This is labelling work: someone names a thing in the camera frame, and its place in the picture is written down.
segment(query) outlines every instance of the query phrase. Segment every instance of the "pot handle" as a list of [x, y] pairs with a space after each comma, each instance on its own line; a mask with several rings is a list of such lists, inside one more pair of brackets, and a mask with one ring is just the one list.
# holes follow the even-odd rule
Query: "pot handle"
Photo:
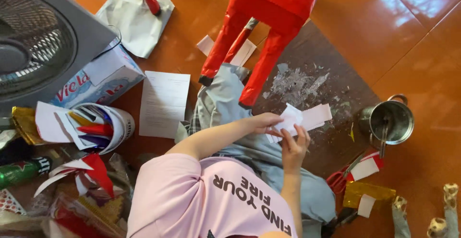
[[370, 145], [377, 151], [380, 151], [381, 148], [380, 147], [377, 147], [374, 143], [373, 143], [373, 133], [370, 134]]
[[388, 98], [387, 101], [393, 100], [393, 99], [396, 99], [396, 98], [402, 99], [402, 103], [405, 104], [405, 105], [408, 105], [408, 99], [406, 98], [406, 96], [404, 94], [393, 95], [390, 98]]

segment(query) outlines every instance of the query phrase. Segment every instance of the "green bottle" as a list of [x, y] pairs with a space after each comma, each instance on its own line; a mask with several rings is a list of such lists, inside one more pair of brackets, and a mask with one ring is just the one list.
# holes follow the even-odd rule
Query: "green bottle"
[[45, 156], [0, 166], [0, 189], [49, 173], [52, 162], [51, 158]]

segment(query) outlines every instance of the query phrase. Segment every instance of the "chair leg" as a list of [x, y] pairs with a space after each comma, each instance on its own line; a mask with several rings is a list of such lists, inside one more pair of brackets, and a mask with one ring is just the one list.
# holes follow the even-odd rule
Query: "chair leg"
[[226, 11], [223, 27], [203, 64], [199, 83], [210, 86], [231, 45], [249, 20], [250, 17], [243, 13]]
[[298, 34], [299, 30], [290, 35], [282, 35], [274, 29], [270, 29], [260, 58], [253, 69], [248, 83], [243, 88], [239, 99], [239, 105], [245, 109], [251, 109], [258, 98], [264, 82], [271, 73], [275, 63], [282, 54], [285, 46]]

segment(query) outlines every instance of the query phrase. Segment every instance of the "orange tiled floor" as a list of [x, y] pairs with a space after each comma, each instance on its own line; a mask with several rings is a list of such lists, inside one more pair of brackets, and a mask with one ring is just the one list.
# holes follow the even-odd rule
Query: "orange tiled floor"
[[[93, 13], [105, 2], [76, 1]], [[148, 59], [136, 62], [144, 70], [191, 74], [192, 104], [205, 61], [195, 45], [206, 34], [216, 38], [228, 0], [172, 1], [176, 9], [158, 46]], [[425, 237], [430, 219], [443, 217], [443, 184], [461, 184], [460, 0], [318, 0], [311, 18], [381, 99], [407, 95], [414, 133], [407, 142], [388, 147], [385, 168], [364, 181], [396, 189], [408, 199], [412, 235]], [[267, 33], [268, 27], [260, 24], [250, 40], [261, 49]], [[137, 120], [141, 90], [138, 84], [114, 106]], [[163, 153], [172, 144], [136, 134], [119, 151], [135, 164], [139, 151]], [[335, 237], [393, 237], [390, 210], [358, 218]]]

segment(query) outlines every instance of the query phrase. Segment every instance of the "red scissors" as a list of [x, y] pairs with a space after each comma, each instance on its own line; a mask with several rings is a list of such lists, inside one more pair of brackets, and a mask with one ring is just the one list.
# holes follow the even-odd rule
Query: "red scissors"
[[346, 176], [347, 176], [347, 174], [349, 174], [349, 172], [355, 167], [355, 165], [357, 165], [360, 162], [360, 160], [363, 158], [364, 155], [365, 155], [365, 153], [362, 153], [349, 166], [344, 167], [344, 169], [341, 170], [341, 171], [337, 171], [337, 172], [331, 174], [331, 176], [329, 176], [326, 179], [326, 182], [328, 183], [328, 186], [331, 188], [331, 190], [335, 194], [339, 195], [339, 194], [342, 194], [344, 192], [344, 190], [346, 189]]

